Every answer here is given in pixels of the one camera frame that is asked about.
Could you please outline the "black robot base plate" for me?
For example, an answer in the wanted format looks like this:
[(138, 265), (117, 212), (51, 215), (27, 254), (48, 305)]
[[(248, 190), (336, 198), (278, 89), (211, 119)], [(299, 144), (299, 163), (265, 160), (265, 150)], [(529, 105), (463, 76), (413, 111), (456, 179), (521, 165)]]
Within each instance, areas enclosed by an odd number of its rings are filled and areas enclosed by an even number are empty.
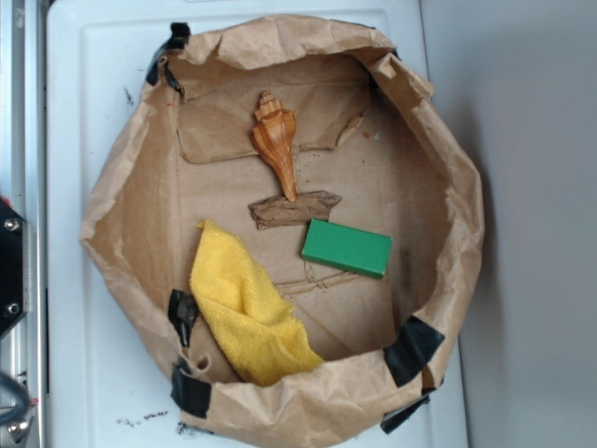
[(1, 199), (1, 338), (4, 339), (25, 314), (24, 234), (25, 221)]

